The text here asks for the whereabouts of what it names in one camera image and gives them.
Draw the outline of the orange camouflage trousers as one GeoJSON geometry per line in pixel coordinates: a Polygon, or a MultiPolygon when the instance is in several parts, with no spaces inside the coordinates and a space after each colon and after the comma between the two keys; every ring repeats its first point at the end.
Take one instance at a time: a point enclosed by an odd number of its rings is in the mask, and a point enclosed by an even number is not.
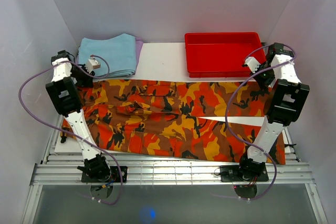
{"type": "Polygon", "coordinates": [[[260,130],[225,115],[262,117],[269,91],[255,82],[103,80],[80,88],[95,143],[105,150],[238,162],[260,130]]]}

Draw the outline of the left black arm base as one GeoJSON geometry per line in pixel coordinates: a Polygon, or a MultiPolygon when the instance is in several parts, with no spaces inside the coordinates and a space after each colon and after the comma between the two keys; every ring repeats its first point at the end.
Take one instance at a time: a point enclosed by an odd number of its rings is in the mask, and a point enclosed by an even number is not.
{"type": "Polygon", "coordinates": [[[82,183],[105,183],[106,184],[109,182],[119,183],[120,181],[122,181],[123,183],[125,183],[127,181],[128,167],[120,166],[120,170],[121,170],[122,177],[120,177],[119,169],[117,166],[110,166],[110,170],[106,174],[100,177],[91,178],[86,173],[83,172],[82,177],[81,177],[81,182],[82,183]]]}

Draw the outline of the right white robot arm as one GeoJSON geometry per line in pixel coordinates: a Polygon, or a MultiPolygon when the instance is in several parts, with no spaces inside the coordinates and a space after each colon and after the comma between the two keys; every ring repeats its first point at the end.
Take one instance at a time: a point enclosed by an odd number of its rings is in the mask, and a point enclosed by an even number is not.
{"type": "Polygon", "coordinates": [[[252,56],[245,66],[259,87],[265,91],[272,87],[264,105],[264,121],[253,145],[248,147],[237,167],[242,180],[255,180],[266,172],[266,161],[280,133],[295,122],[303,109],[310,88],[297,77],[295,54],[281,43],[268,46],[266,60],[260,63],[252,56]]]}

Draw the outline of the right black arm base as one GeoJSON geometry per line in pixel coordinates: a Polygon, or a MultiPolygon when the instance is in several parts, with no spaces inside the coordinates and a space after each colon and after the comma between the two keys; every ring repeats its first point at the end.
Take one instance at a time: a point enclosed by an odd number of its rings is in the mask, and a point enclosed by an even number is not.
{"type": "Polygon", "coordinates": [[[255,172],[245,171],[239,165],[224,165],[215,169],[215,176],[221,178],[221,182],[267,182],[269,177],[267,171],[264,169],[260,175],[255,172]]]}

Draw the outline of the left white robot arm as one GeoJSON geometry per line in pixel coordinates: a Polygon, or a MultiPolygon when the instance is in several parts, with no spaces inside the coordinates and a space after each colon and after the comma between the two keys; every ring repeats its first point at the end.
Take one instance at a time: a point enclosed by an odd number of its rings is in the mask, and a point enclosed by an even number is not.
{"type": "Polygon", "coordinates": [[[84,101],[79,94],[79,88],[92,88],[95,70],[100,68],[100,63],[91,57],[82,65],[75,65],[71,59],[72,54],[63,50],[51,58],[53,78],[46,84],[46,90],[56,111],[62,115],[69,127],[69,131],[75,135],[84,162],[84,166],[78,169],[89,178],[105,182],[111,177],[111,168],[102,151],[96,148],[84,115],[84,101]]]}

